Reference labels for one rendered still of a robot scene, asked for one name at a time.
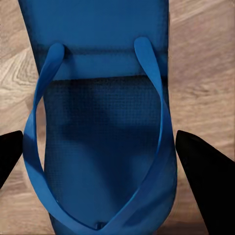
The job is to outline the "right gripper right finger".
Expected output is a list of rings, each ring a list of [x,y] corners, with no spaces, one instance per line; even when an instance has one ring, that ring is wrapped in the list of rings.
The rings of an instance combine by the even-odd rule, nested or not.
[[[175,149],[209,235],[235,235],[235,162],[182,130]]]

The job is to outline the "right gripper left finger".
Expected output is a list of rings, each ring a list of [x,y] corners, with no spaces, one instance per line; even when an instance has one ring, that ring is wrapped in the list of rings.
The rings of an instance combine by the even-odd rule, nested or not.
[[[0,189],[23,153],[21,130],[0,136]]]

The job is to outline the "sandal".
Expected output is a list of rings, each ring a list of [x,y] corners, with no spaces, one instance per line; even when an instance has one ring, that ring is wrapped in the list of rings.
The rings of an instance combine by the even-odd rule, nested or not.
[[[177,189],[169,0],[18,2],[39,75],[22,154],[56,235],[153,235]]]

